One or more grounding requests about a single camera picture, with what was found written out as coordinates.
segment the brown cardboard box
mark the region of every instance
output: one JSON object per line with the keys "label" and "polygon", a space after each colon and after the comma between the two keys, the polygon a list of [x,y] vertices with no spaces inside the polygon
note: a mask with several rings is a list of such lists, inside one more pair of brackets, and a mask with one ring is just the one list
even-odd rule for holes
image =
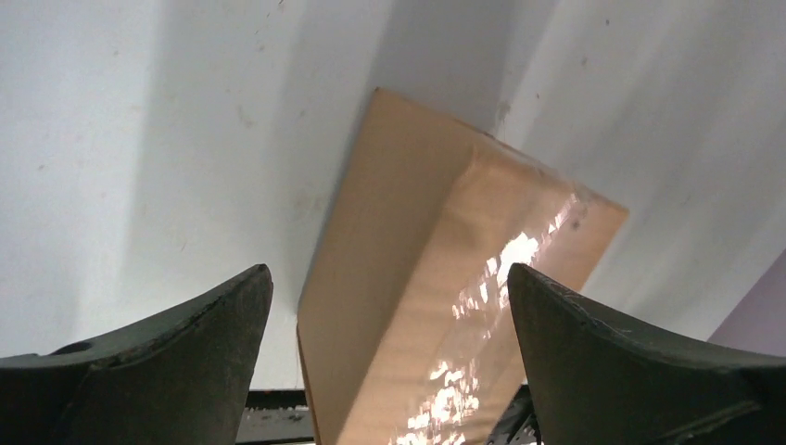
{"label": "brown cardboard box", "polygon": [[510,264],[578,290],[627,215],[377,90],[298,312],[318,443],[482,443],[525,377]]}

